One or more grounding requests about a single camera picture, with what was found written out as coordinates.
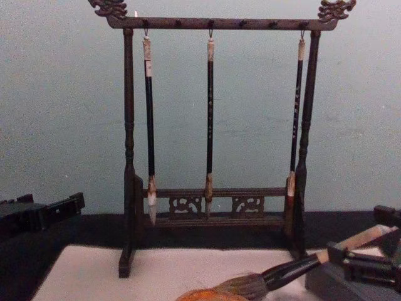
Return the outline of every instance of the wooden brush handle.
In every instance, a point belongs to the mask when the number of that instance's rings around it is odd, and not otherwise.
[[[364,245],[365,243],[368,243],[369,241],[375,240],[376,238],[386,235],[387,233],[393,232],[397,229],[398,229],[397,227],[390,228],[382,224],[378,224],[370,229],[358,233],[357,235],[354,235],[352,237],[347,238],[346,240],[343,240],[337,245],[342,248],[348,248],[349,250],[352,250],[358,248],[359,246]],[[320,263],[328,262],[327,250],[323,250],[317,253],[316,255]]]

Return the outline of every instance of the wooden brush rack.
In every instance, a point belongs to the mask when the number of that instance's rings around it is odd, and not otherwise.
[[[123,29],[124,38],[124,107],[125,107],[125,172],[124,172],[124,216],[125,246],[119,262],[119,276],[128,277],[131,260],[136,246],[144,236],[146,229],[152,227],[149,216],[143,212],[143,199],[147,190],[143,181],[135,174],[133,166],[133,29],[229,29],[229,30],[281,30],[310,31],[311,43],[308,71],[306,75],[305,97],[301,122],[301,138],[299,142],[299,159],[295,170],[294,203],[287,197],[287,181],[283,179],[283,187],[267,188],[230,188],[214,189],[213,197],[232,199],[230,213],[213,213],[206,218],[202,212],[204,189],[159,189],[158,198],[168,198],[170,212],[168,217],[158,217],[156,228],[183,227],[221,227],[263,226],[266,230],[283,232],[290,251],[294,256],[305,254],[304,236],[304,196],[306,186],[306,155],[308,135],[311,125],[313,94],[315,90],[316,64],[318,59],[319,38],[322,31],[336,28],[340,19],[348,17],[345,11],[351,11],[355,0],[321,2],[318,19],[207,19],[207,18],[137,18],[128,17],[124,0],[89,0],[98,10],[96,14],[106,17],[112,28]],[[281,216],[264,212],[265,197],[284,197],[284,212]]]

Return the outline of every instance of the wooden post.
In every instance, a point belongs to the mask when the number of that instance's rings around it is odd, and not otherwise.
[[[120,278],[127,278],[133,249],[135,168],[133,166],[133,58],[132,36],[133,29],[124,28],[124,119],[125,119],[125,170],[124,170],[124,227],[125,245],[118,264]]]
[[[306,186],[306,155],[308,153],[309,129],[311,127],[313,94],[315,92],[316,66],[318,62],[320,31],[311,32],[308,73],[306,75],[305,98],[303,102],[299,159],[295,170],[294,202],[294,247],[299,255],[305,253],[304,203]]]

